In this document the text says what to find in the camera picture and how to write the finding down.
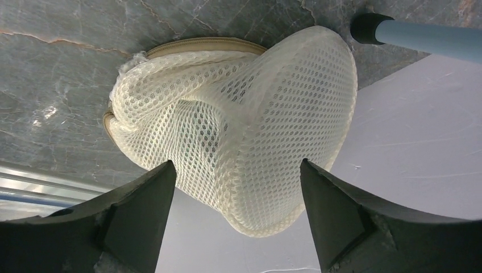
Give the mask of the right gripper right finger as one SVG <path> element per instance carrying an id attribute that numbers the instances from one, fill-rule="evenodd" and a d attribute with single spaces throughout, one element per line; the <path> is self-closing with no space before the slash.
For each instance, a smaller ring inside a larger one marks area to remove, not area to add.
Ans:
<path id="1" fill-rule="evenodd" d="M 480 272 L 481 221 L 407 208 L 304 159 L 301 188 L 322 272 Z"/>

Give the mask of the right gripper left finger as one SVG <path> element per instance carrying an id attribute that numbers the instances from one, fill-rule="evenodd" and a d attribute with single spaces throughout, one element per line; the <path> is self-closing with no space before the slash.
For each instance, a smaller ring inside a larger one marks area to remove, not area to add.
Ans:
<path id="1" fill-rule="evenodd" d="M 89 201 L 1 222 L 2 272 L 93 272 L 101 258 L 154 272 L 176 184 L 167 161 Z"/>

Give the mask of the white round tub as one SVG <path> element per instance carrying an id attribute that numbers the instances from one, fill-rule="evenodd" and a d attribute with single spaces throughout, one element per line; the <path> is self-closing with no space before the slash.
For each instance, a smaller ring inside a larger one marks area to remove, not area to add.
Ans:
<path id="1" fill-rule="evenodd" d="M 322 26 L 271 48 L 191 38 L 121 65 L 103 124 L 132 162 L 152 170 L 172 161 L 179 190 L 262 238 L 305 210 L 301 162 L 333 166 L 357 89 L 349 46 Z"/>

